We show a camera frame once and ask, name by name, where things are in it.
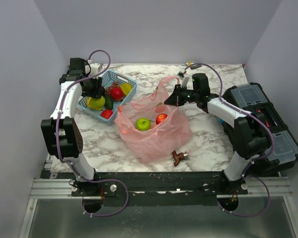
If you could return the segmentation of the red fake strawberry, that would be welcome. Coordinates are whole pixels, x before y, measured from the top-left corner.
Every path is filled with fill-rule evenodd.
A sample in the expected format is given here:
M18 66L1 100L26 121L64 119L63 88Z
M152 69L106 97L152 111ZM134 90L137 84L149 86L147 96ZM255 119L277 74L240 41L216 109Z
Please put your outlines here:
M115 87L110 92L113 101L121 101L124 98L124 93L120 87Z

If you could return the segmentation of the pink plastic bag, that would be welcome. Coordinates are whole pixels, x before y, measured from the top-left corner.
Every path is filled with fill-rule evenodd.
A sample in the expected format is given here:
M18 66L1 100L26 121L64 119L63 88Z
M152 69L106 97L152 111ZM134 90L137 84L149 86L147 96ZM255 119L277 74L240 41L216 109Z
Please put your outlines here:
M164 104L169 97L165 84L171 80L180 82L176 76L164 77L151 95L117 108L114 122L118 126L120 137L142 163L153 163L170 156L192 137L186 115L178 107ZM156 117L162 113L167 114L167 118L156 124ZM149 130L136 129L136 121L140 118L150 120Z

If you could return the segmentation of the green fake apple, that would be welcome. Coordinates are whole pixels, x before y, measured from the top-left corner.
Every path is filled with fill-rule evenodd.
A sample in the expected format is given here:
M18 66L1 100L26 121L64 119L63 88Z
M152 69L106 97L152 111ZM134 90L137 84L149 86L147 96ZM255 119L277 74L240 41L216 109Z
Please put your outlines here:
M147 131L151 128L151 122L147 118L140 118L136 121L136 129L139 131Z

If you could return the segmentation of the red fake apple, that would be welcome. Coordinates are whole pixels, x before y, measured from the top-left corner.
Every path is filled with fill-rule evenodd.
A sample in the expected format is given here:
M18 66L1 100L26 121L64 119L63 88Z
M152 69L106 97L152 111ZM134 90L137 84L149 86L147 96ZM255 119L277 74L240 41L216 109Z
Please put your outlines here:
M163 122L165 119L167 118L167 114L159 114L156 119L155 119L155 123L156 124L160 124L161 122Z

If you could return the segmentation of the small red fake fruit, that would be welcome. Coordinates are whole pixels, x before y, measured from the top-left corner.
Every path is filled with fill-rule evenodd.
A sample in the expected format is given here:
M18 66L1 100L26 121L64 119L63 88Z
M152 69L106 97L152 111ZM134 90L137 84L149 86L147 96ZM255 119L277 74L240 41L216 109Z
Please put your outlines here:
M101 113L101 117L104 119L109 119L113 115L113 111L110 109L103 110Z

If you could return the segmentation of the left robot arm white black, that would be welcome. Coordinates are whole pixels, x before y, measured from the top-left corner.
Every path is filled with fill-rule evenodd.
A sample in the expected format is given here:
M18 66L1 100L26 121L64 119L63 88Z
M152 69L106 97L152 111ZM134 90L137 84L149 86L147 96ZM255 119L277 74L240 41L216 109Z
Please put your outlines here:
M68 165L75 174L74 186L83 188L90 196L100 191L95 169L82 153L83 138L75 122L75 112L82 96L101 99L102 78L90 77L87 61L71 58L67 73L59 80L60 96L49 119L41 121L41 130L48 153Z

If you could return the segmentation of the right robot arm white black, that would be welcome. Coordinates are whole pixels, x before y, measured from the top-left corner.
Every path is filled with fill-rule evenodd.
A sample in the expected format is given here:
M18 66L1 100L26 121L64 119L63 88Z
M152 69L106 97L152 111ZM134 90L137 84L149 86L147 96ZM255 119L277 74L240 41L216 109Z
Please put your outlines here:
M211 93L209 80L204 73L195 73L191 79L193 89L187 88L190 79L186 71L177 74L180 82L175 85L172 94L165 100L166 105L183 106L196 104L204 112L222 119L232 127L233 158L224 169L224 179L219 181L219 190L230 194L236 189L237 180L245 176L255 161L267 158L275 148L275 141L261 114L251 113L238 108L220 94Z

